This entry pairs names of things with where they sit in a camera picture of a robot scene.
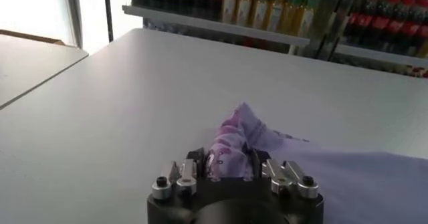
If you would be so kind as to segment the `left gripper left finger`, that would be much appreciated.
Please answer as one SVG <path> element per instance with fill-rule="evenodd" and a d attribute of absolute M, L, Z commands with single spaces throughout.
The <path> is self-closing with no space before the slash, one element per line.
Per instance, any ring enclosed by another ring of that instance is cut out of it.
<path fill-rule="evenodd" d="M 182 164 L 169 162 L 152 184 L 152 198 L 169 200 L 173 195 L 191 198 L 197 192 L 197 179 L 203 176 L 204 162 L 204 148 L 189 151 Z"/>

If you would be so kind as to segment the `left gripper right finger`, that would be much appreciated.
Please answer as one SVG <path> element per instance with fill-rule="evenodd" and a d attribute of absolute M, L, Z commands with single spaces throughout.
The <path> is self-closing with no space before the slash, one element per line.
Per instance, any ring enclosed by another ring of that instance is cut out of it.
<path fill-rule="evenodd" d="M 278 163 L 265 151 L 251 151 L 254 177 L 270 179 L 270 189 L 277 195 L 295 194 L 303 199 L 316 199 L 319 185 L 314 177 L 307 175 L 300 166 L 291 160 Z"/>

